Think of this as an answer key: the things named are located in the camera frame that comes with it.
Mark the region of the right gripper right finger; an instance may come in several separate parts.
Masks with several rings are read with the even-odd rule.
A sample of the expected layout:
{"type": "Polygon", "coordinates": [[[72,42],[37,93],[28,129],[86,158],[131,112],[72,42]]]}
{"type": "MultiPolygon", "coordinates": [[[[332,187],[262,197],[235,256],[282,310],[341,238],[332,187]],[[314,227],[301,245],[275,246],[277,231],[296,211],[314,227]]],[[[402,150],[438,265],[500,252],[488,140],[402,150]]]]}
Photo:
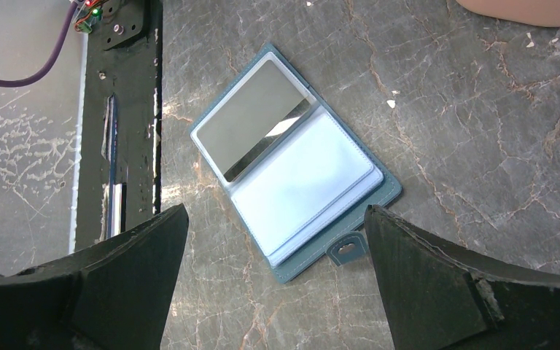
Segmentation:
{"type": "Polygon", "coordinates": [[[560,349],[560,275],[496,260],[381,206],[365,233],[396,349],[560,349]]]}

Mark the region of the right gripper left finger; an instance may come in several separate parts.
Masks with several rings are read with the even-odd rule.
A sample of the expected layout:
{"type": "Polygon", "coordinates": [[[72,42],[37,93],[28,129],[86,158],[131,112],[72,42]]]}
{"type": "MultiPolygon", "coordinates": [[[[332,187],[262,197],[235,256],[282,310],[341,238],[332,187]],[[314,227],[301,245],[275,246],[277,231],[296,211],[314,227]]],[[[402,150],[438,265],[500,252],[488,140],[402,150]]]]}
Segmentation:
{"type": "Polygon", "coordinates": [[[188,228],[180,204],[58,260],[0,275],[0,349],[159,349],[188,228]]]}

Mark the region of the teal card holder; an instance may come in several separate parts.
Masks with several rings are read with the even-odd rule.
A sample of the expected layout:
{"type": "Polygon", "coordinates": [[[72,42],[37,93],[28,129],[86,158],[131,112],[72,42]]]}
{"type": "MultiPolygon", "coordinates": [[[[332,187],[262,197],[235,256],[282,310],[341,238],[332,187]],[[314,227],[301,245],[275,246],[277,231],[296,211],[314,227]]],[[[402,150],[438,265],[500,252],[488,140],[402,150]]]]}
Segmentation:
{"type": "Polygon", "coordinates": [[[190,137],[281,284],[320,257],[342,265],[363,256],[368,245],[360,228],[366,208],[386,206],[402,192],[396,177],[269,43],[192,124],[190,137]],[[193,132],[231,88],[269,55],[292,72],[313,100],[311,108],[237,180],[226,182],[193,132]]]}

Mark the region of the black credit card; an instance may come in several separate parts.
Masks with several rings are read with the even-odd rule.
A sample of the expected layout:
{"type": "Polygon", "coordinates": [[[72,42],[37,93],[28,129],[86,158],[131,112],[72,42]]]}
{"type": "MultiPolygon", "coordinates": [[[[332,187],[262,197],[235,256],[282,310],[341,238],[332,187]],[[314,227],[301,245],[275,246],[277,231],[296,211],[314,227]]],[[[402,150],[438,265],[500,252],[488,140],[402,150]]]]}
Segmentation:
{"type": "Polygon", "coordinates": [[[211,164],[234,182],[290,130],[313,100],[274,55],[258,62],[194,130],[211,164]]]}

